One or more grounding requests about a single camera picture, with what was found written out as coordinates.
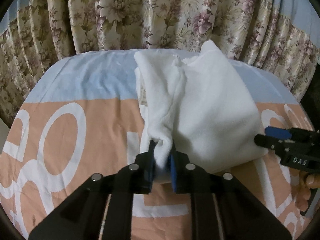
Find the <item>fingernail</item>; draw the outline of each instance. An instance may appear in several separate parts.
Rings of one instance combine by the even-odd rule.
[[[309,175],[309,176],[307,177],[306,183],[307,183],[307,184],[312,184],[312,183],[314,183],[314,182],[315,182],[315,176],[314,176],[314,175]]]

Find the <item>white cloth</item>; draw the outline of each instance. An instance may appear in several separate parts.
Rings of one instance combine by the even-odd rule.
[[[260,114],[242,79],[212,42],[198,56],[181,60],[162,50],[140,50],[137,93],[145,120],[140,152],[149,141],[156,178],[168,179],[166,167],[172,139],[192,163],[214,173],[263,156],[253,141],[260,133]]]

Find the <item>screw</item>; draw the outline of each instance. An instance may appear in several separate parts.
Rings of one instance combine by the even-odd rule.
[[[223,174],[223,178],[226,179],[226,180],[232,180],[233,176],[230,173],[225,173],[225,174]]]
[[[97,181],[97,180],[100,180],[103,176],[100,174],[100,173],[95,173],[91,176],[91,179],[93,181]]]
[[[196,168],[196,166],[193,164],[193,163],[188,163],[186,165],[186,169],[189,170],[189,171],[192,171]]]
[[[139,165],[136,163],[130,164],[130,166],[129,166],[130,171],[136,171],[138,169],[139,169]]]

